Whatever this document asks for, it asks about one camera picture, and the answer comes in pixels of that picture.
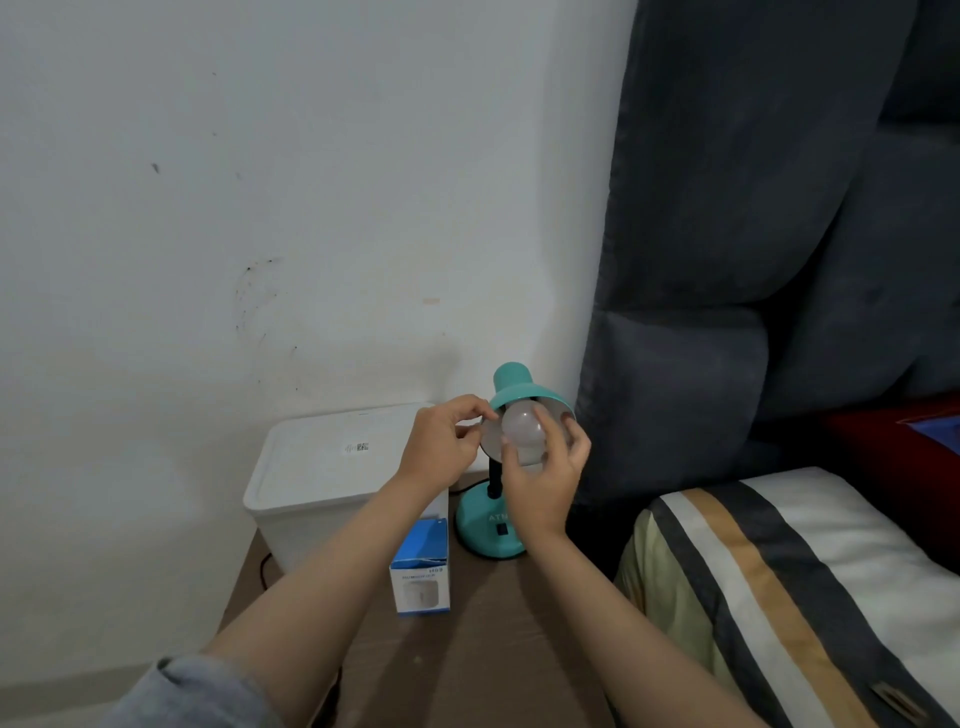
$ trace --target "desk lamp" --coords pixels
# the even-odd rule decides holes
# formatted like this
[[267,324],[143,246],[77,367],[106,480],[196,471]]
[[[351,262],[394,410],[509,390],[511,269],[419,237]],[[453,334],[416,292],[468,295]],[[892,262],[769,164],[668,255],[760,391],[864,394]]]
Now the desk lamp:
[[510,559],[526,548],[507,516],[501,438],[506,437],[516,447],[521,466],[539,465],[546,439],[534,415],[534,402],[542,404],[558,423],[564,412],[572,415],[573,408],[556,392],[535,384],[530,370],[515,361],[493,373],[493,389],[496,394],[490,406],[500,419],[484,420],[480,439],[480,447],[490,457],[490,479],[477,483],[460,498],[455,527],[470,551],[491,559]]

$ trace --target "barcode sticker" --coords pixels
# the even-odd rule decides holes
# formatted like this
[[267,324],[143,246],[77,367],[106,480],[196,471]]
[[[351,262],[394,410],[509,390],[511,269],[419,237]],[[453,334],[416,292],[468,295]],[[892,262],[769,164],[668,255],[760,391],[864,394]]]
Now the barcode sticker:
[[363,452],[370,452],[369,442],[347,443],[346,445],[344,445],[344,449],[343,449],[344,455],[359,455]]

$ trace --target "gray sleeve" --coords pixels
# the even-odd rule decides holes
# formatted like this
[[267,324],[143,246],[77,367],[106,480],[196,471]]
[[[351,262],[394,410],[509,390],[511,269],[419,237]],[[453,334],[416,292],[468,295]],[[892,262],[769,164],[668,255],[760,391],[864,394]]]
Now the gray sleeve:
[[101,723],[102,728],[161,725],[283,728],[253,681],[203,655],[156,663]]

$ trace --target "lamp base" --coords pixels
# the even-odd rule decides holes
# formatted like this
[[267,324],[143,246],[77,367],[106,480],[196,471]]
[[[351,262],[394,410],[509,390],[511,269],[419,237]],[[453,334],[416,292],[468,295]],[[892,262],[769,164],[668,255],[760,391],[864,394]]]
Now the lamp base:
[[507,517],[507,501],[488,494],[489,480],[460,497],[454,527],[468,550],[488,559],[512,559],[526,550]]

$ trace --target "red cushion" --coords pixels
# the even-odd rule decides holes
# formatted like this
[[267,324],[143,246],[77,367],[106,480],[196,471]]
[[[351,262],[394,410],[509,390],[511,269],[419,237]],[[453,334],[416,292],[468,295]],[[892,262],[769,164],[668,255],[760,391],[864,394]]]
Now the red cushion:
[[948,415],[960,415],[960,393],[837,412],[822,423],[851,483],[931,559],[960,573],[960,456],[905,423]]

